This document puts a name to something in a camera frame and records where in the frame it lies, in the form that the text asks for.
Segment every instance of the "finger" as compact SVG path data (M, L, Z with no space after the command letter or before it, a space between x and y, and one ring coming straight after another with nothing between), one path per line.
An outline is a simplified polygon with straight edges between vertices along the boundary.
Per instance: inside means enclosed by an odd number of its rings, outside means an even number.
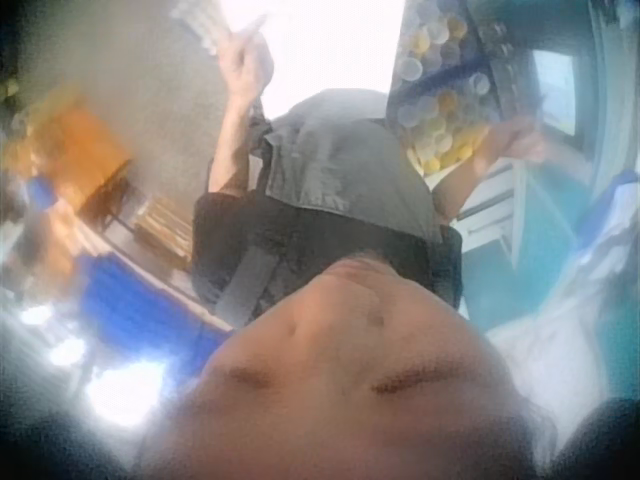
M247 27L243 28L240 32L237 33L238 41L241 45L247 46L249 42L251 42L254 37L259 33L260 29L267 21L267 15L260 15L253 22L251 22Z

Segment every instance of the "yellow bowl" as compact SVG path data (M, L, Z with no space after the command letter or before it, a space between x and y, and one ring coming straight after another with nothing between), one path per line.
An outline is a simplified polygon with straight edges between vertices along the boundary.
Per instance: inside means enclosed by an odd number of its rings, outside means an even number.
M446 115L453 112L458 105L458 96L452 90L444 90L438 95L438 107L440 113Z
M438 157L432 157L426 162L422 162L422 169L424 170L425 175L432 175L436 172L439 172L440 167L440 159Z
M447 27L449 28L449 33L453 38L461 40L467 34L469 28L467 27L467 22L465 22L462 18L457 15L449 15L447 17Z

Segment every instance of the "blue object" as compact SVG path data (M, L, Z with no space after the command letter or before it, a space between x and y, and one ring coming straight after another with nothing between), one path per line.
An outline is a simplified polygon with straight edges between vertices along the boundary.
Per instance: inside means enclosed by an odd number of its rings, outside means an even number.
M576 247L578 250L589 248L602 232L602 228L609 214L611 202L615 197L618 187L628 183L638 182L639 180L638 174L633 170L623 170L613 178L607 189L602 192L577 228L578 243Z
M77 266L86 282L80 309L96 322L100 339L132 361L167 361L177 386L197 377L229 336L148 284L113 253L83 255Z
M53 187L42 175L32 177L27 181L29 201L36 209L45 211L58 201Z

